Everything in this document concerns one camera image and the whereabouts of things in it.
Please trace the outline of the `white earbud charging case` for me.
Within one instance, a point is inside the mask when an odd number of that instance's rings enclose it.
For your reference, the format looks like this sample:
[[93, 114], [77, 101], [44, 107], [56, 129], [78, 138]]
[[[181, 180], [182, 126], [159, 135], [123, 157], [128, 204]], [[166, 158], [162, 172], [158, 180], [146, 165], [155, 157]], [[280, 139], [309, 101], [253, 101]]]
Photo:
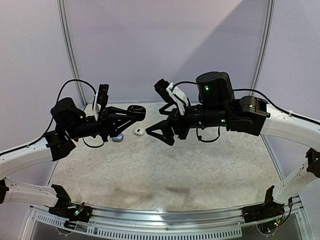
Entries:
[[145, 130], [142, 128], [136, 128], [133, 133], [136, 136], [143, 136], [145, 134]]

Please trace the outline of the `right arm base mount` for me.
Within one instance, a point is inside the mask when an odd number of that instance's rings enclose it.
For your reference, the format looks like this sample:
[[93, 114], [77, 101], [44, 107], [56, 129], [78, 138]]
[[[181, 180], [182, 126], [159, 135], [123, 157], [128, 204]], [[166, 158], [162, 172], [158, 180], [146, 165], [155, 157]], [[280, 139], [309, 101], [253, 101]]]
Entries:
[[275, 186], [272, 185], [266, 190], [264, 202], [254, 205], [245, 206], [241, 209], [242, 217], [245, 223], [258, 222], [267, 219], [275, 219], [280, 215], [279, 220], [275, 220], [274, 223], [259, 223], [257, 225], [258, 230], [263, 233], [266, 230], [275, 230], [276, 228], [283, 225], [289, 218], [293, 207], [293, 198], [288, 199], [289, 212], [285, 215], [285, 204], [277, 203], [274, 201], [273, 190]]

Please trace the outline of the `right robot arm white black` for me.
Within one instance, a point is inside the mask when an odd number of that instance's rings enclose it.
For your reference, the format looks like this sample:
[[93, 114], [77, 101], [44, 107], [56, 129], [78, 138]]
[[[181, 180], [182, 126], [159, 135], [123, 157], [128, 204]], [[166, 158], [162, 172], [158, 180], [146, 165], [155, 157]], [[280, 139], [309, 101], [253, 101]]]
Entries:
[[174, 138], [185, 140], [190, 129], [210, 127], [253, 136], [273, 136], [308, 147], [306, 162], [279, 185], [271, 186], [259, 206], [262, 218], [269, 218], [278, 207], [291, 203], [301, 188], [320, 177], [320, 123], [276, 106], [263, 93], [235, 98], [226, 72], [210, 71], [194, 82], [199, 104], [191, 105], [178, 83], [159, 80], [154, 88], [165, 101], [159, 113], [167, 118], [146, 129], [146, 133], [172, 146]]

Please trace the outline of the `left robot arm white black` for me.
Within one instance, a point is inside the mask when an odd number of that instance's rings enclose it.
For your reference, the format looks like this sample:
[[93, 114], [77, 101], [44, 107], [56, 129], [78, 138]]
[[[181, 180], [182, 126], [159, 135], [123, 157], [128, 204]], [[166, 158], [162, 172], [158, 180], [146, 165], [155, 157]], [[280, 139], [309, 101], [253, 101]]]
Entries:
[[146, 109], [140, 105], [130, 105], [127, 109], [110, 106], [101, 108], [97, 116], [87, 116], [72, 98], [66, 97], [59, 100], [50, 113], [56, 123], [55, 130], [45, 133], [39, 141], [0, 153], [0, 202], [44, 205], [55, 208], [63, 217], [70, 217], [75, 211], [74, 205], [62, 186], [19, 182], [9, 175], [67, 157], [81, 138], [100, 136], [107, 142], [144, 120]]

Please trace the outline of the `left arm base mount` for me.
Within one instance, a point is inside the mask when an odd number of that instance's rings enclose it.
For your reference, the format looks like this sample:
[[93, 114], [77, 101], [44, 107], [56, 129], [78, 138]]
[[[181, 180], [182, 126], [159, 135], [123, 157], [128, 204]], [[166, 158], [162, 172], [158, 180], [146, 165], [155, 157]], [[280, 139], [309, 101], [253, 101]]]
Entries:
[[49, 207], [48, 212], [52, 215], [66, 218], [69, 222], [88, 223], [91, 219], [93, 208], [84, 202], [77, 204], [72, 203], [66, 190], [57, 184], [52, 184], [55, 190], [57, 202], [53, 207]]

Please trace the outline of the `black earbud charging case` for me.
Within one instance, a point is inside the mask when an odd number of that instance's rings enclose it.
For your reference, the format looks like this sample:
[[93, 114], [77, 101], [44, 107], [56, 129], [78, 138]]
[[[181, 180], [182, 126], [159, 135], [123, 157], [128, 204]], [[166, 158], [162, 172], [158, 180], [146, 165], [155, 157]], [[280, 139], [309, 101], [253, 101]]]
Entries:
[[127, 108], [127, 111], [131, 116], [134, 116], [138, 122], [141, 122], [145, 119], [147, 110], [141, 105], [130, 105]]

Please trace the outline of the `blue-grey earbud charging case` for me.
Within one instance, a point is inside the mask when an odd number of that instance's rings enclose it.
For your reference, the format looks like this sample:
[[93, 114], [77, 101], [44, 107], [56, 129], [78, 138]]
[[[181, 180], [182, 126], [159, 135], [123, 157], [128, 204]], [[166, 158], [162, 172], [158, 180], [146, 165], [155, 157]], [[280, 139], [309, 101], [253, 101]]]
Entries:
[[120, 133], [118, 136], [112, 137], [111, 140], [115, 143], [122, 142], [124, 140], [124, 135]]

